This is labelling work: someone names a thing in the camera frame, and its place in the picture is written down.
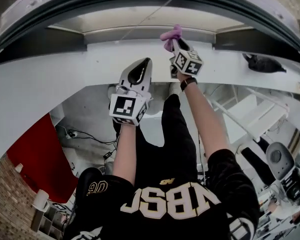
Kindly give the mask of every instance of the black pants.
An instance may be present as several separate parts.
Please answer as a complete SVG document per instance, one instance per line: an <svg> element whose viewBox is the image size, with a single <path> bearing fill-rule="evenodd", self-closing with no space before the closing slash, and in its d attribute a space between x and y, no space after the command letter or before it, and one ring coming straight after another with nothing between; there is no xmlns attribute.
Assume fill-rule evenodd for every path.
<svg viewBox="0 0 300 240"><path fill-rule="evenodd" d="M197 180L196 145L181 113L178 95L173 94L165 101L161 124L163 147L148 143L140 127L136 128L137 188L176 177L183 177L189 181ZM113 127L118 137L121 124L113 122Z"/></svg>
<svg viewBox="0 0 300 240"><path fill-rule="evenodd" d="M266 153L269 143L265 139L260 138L260 141L255 141L255 143L257 143L262 151ZM276 180L269 166L262 161L260 157L258 157L250 148L246 147L241 151L241 154L252 165L265 185L270 186Z"/></svg>

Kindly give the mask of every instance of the purple object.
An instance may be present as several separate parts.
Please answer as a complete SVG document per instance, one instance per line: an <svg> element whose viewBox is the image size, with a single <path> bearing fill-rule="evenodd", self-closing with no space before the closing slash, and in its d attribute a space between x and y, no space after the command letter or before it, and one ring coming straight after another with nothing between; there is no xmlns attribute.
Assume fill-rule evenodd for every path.
<svg viewBox="0 0 300 240"><path fill-rule="evenodd" d="M182 35L182 28L179 24L174 25L173 30L161 34L160 39L162 41L167 40L167 42L164 44L164 48L168 52L172 52L172 49L173 49L172 39L179 40L181 38L181 35Z"/></svg>

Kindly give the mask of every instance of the red fabric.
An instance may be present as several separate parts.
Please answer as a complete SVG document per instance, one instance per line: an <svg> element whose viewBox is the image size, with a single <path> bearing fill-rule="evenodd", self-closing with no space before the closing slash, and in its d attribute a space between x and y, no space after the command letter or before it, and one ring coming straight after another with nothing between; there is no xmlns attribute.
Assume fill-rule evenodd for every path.
<svg viewBox="0 0 300 240"><path fill-rule="evenodd" d="M33 191L44 190L56 203L69 200L78 178L71 171L49 114L27 130L6 153L14 166L23 164L20 174Z"/></svg>

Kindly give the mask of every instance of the black watch strap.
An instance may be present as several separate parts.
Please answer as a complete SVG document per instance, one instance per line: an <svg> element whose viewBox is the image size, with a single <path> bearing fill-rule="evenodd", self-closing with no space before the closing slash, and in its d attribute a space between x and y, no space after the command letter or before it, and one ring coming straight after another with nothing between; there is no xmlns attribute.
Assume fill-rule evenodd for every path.
<svg viewBox="0 0 300 240"><path fill-rule="evenodd" d="M186 87L188 86L188 84L191 84L193 82L198 84L197 79L195 79L194 77L190 77L190 78L183 80L180 84L181 90L184 91L186 89Z"/></svg>

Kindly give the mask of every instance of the brick wall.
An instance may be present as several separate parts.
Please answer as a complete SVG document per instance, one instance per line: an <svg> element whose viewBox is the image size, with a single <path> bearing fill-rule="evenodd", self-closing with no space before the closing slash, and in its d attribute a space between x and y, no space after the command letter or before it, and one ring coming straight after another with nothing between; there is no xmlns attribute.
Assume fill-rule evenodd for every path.
<svg viewBox="0 0 300 240"><path fill-rule="evenodd" d="M35 195L4 155L0 159L0 240L47 239L30 229Z"/></svg>

